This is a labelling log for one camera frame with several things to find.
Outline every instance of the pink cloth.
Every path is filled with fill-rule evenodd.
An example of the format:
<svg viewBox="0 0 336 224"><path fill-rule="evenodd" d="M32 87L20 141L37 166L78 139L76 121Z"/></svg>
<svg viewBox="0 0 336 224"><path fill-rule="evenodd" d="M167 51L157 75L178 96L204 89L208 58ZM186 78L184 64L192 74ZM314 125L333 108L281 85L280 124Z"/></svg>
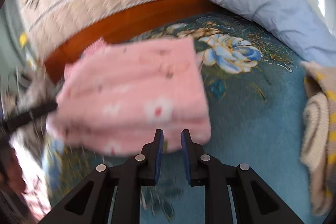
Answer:
<svg viewBox="0 0 336 224"><path fill-rule="evenodd" d="M66 144L105 155L134 155L164 131L167 151L181 148L181 131L210 139L210 121L190 37L99 47L68 67L47 119Z"/></svg>

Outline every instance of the blue floral bedsheet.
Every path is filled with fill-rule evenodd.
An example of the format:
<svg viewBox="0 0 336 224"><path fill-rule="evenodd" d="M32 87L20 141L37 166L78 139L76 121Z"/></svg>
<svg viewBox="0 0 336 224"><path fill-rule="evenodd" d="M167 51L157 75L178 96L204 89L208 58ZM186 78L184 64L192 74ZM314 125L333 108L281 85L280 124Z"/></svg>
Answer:
<svg viewBox="0 0 336 224"><path fill-rule="evenodd" d="M246 162L305 223L310 213L308 174L299 161L306 103L300 58L259 25L226 10L196 15L143 33L132 41L194 37L202 55L211 140L204 150L229 165ZM181 152L163 156L156 187L141 191L141 223L204 223L204 189L189 187ZM54 206L102 157L48 138L44 170Z"/></svg>

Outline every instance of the person's hand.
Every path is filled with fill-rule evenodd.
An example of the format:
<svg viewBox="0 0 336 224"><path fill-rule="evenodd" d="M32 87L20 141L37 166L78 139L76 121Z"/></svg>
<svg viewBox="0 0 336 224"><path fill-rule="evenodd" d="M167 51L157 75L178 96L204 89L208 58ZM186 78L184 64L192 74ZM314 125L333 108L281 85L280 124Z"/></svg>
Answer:
<svg viewBox="0 0 336 224"><path fill-rule="evenodd" d="M26 182L22 178L22 169L17 160L15 150L11 148L10 151L10 164L6 166L6 173L8 176L7 185L12 188L16 194L21 194L26 189ZM0 173L0 185L3 185L4 177Z"/></svg>

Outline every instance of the pink and white fabric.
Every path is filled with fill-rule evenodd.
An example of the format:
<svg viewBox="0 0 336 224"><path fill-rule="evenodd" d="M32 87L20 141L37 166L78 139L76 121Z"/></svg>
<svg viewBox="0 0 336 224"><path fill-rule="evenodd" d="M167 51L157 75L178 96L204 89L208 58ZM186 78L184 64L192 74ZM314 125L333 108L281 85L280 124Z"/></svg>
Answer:
<svg viewBox="0 0 336 224"><path fill-rule="evenodd" d="M194 42L156 39L104 45L69 66L48 132L104 155L134 155L164 131L168 152L181 131L210 139L210 120Z"/></svg>

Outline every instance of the metal screw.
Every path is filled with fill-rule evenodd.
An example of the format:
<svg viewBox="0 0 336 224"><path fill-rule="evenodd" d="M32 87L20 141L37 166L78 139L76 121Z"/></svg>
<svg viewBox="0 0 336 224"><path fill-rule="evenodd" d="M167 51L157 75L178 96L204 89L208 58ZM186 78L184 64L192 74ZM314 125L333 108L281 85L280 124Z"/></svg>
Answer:
<svg viewBox="0 0 336 224"><path fill-rule="evenodd" d="M248 164L240 164L239 165L241 170L247 171L250 169L250 166Z"/></svg>
<svg viewBox="0 0 336 224"><path fill-rule="evenodd" d="M203 154L203 155L201 156L201 160L202 160L202 161L209 161L209 160L210 160L210 156L207 155L207 154Z"/></svg>
<svg viewBox="0 0 336 224"><path fill-rule="evenodd" d="M142 154L139 154L139 155L135 156L135 160L137 160L137 161L143 161L143 160L145 160L145 158L146 158L146 156L142 155Z"/></svg>
<svg viewBox="0 0 336 224"><path fill-rule="evenodd" d="M105 164L97 165L97 166L96 166L96 170L97 170L98 172L103 172L103 171L106 170L106 165L105 165Z"/></svg>

